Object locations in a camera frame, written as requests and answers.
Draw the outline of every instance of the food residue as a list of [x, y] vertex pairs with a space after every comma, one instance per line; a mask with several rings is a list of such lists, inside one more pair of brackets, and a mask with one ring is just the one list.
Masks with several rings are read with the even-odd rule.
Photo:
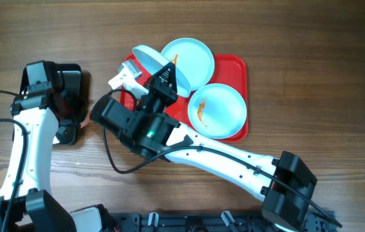
[[175, 64], [176, 66], [176, 60], [178, 58], [178, 54], [175, 55], [174, 59], [171, 59], [170, 61]]
[[198, 114], [198, 118], [200, 119], [200, 121], [202, 122], [203, 124], [203, 121], [202, 121], [202, 115], [203, 115], [203, 109], [205, 108], [205, 102], [207, 101], [207, 98], [204, 97], [202, 100], [201, 100], [201, 103], [200, 103], [200, 107], [198, 108], [198, 111], [197, 111], [197, 114]]

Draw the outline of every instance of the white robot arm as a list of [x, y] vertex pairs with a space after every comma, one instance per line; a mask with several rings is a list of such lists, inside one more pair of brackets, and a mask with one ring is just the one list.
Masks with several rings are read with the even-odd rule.
[[[59, 122], [53, 112], [47, 109], [32, 108], [23, 110], [14, 117], [28, 131], [28, 145], [23, 174], [16, 197], [28, 194], [30, 189], [50, 189], [50, 166], [52, 141], [59, 128]], [[0, 189], [0, 198], [8, 200], [14, 189], [14, 180], [21, 160], [23, 136], [21, 129], [15, 125], [14, 145], [10, 157], [8, 172]]]
[[118, 86], [98, 100], [91, 120], [147, 162], [161, 158], [215, 174], [263, 201], [263, 216], [269, 221], [290, 231], [301, 230], [317, 179], [298, 156], [284, 151], [281, 159], [276, 159], [242, 151], [204, 137], [170, 118], [164, 111], [178, 98], [172, 63], [152, 75], [147, 84], [148, 94], [140, 96], [133, 110], [110, 97], [111, 93], [122, 91]]

